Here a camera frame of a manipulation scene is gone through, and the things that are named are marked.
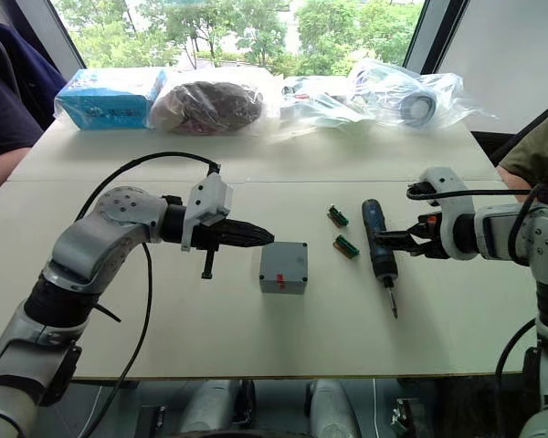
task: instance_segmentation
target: green foliage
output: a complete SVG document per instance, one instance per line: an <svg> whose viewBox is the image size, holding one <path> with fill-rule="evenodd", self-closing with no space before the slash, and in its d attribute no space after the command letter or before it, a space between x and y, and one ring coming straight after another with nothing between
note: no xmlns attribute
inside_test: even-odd
<svg viewBox="0 0 548 438"><path fill-rule="evenodd" d="M379 59L402 65L422 4L390 4L373 0L359 14L362 45Z"/></svg>
<svg viewBox="0 0 548 438"><path fill-rule="evenodd" d="M104 28L86 27L70 32L88 67L149 67L176 62L180 50L163 40L159 32L128 36L121 23Z"/></svg>
<svg viewBox="0 0 548 438"><path fill-rule="evenodd" d="M166 32L171 40L188 50L189 38L196 52L199 51L198 41L205 41L209 45L209 58L217 65L221 40L232 26L232 2L206 0L199 4L166 6L164 11Z"/></svg>
<svg viewBox="0 0 548 438"><path fill-rule="evenodd" d="M338 45L353 46L356 16L356 0L308 0L296 14L301 49L316 51L322 37Z"/></svg>
<svg viewBox="0 0 548 438"><path fill-rule="evenodd" d="M211 52L209 50L199 50L197 52L197 57L203 58L203 59L211 59ZM243 53L240 52L224 52L220 51L216 54L215 62L221 66L221 63L223 61L230 61L230 62L245 62L246 58L244 57Z"/></svg>
<svg viewBox="0 0 548 438"><path fill-rule="evenodd" d="M282 52L270 60L268 70L273 75L284 77L297 76L299 74L300 57L290 52Z"/></svg>
<svg viewBox="0 0 548 438"><path fill-rule="evenodd" d="M137 32L124 0L57 0L88 67L166 66L180 50L159 30Z"/></svg>
<svg viewBox="0 0 548 438"><path fill-rule="evenodd" d="M265 67L284 52L286 24L278 17L284 2L277 0L236 0L231 30L238 36L237 47L249 48L246 60Z"/></svg>
<svg viewBox="0 0 548 438"><path fill-rule="evenodd" d="M306 0L296 13L295 54L284 47L288 29L280 18L291 0L142 0L138 26L126 1L54 0L88 67L175 65L184 52L194 68L201 57L284 76L346 75L355 54L401 64L422 9L390 0ZM244 50L224 52L230 36Z"/></svg>
<svg viewBox="0 0 548 438"><path fill-rule="evenodd" d="M300 75L333 75L346 70L356 45L356 15L355 0L308 0L296 14Z"/></svg>

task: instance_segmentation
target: bag of cables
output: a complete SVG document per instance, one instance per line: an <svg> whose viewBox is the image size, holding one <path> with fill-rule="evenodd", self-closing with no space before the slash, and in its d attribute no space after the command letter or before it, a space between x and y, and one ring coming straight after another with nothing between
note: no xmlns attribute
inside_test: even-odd
<svg viewBox="0 0 548 438"><path fill-rule="evenodd" d="M183 134L262 134L276 129L280 79L264 68L205 68L170 73L148 125Z"/></svg>
<svg viewBox="0 0 548 438"><path fill-rule="evenodd" d="M420 129L445 128L470 114L489 113L463 91L453 73L418 75L374 59L358 62L349 74L350 101L378 123Z"/></svg>

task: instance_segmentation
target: red label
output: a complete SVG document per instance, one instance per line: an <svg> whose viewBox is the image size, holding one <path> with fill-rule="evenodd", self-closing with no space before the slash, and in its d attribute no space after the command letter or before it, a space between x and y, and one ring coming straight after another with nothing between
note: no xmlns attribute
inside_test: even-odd
<svg viewBox="0 0 548 438"><path fill-rule="evenodd" d="M278 283L278 288L279 289L285 289L286 284L284 284L284 275L276 274L276 283Z"/></svg>

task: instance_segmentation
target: cordless screwdriver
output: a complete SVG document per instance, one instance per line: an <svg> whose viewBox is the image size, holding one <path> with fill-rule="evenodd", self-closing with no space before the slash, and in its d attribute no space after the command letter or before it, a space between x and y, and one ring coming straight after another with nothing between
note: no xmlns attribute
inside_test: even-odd
<svg viewBox="0 0 548 438"><path fill-rule="evenodd" d="M382 282L390 294L390 303L394 318L398 318L398 309L394 299L394 280L398 278L398 266L395 263L394 251L386 249L375 242L375 234L385 231L385 219L382 207L375 199L368 199L362 204L365 232L369 243L369 255L372 258L375 277Z"/></svg>

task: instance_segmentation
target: white table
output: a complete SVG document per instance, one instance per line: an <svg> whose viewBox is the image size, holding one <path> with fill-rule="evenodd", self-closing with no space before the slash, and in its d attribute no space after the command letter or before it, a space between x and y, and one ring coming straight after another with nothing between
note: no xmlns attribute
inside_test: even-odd
<svg viewBox="0 0 548 438"><path fill-rule="evenodd" d="M99 182L125 162L158 151L187 151L222 164L230 183L413 181L429 166L453 167L461 178L500 178L462 124L431 133L358 126L348 132L291 131L255 136L185 137L147 130L79 131L55 122L10 181ZM199 180L200 165L180 159L145 163L120 181Z"/></svg>
<svg viewBox="0 0 548 438"><path fill-rule="evenodd" d="M50 249L92 182L7 182L0 190L0 333L27 297ZM131 182L149 193L186 196L188 182ZM469 188L499 188L470 182ZM280 241L309 243L304 296L271 296L258 286L258 248L222 247L214 279L200 278L204 253L152 245L153 319L132 378L270 376L417 376L491 373L506 341L536 311L526 268L476 258L469 262L397 256L394 320L375 281L360 206L375 197L388 227L402 229L425 203L405 197L405 182L251 182L234 184L232 218L266 227ZM256 199L265 209L255 208ZM511 202L480 198L477 206ZM342 232L362 250L348 260L332 247L326 217L337 203L350 225ZM93 312L81 340L77 378L119 375L143 320L145 267L135 249L101 303L117 324ZM519 370L530 336L512 354Z"/></svg>
<svg viewBox="0 0 548 438"><path fill-rule="evenodd" d="M0 333L97 183L156 151L190 151L220 162L234 186L230 217L263 226L279 241L308 242L309 284L304 296L262 294L259 248L222 247L207 281L200 277L205 253L152 245L153 319L132 378L491 373L507 340L536 313L528 270L509 262L398 254L399 320L374 279L364 199L378 199L388 227L404 229L431 211L405 195L406 183L430 165L453 167L470 188L503 187L462 125L431 134L376 128L368 137L321 130L259 139L80 132L56 122L0 189ZM205 172L195 162L162 159L116 185L186 198ZM511 202L476 199L477 206ZM354 260L332 247L339 230L326 217L331 203L351 220L341 232L362 250ZM92 312L77 378L119 375L141 329L145 284L137 248L101 300L123 322ZM521 368L533 342L531 335L519 344L506 370Z"/></svg>

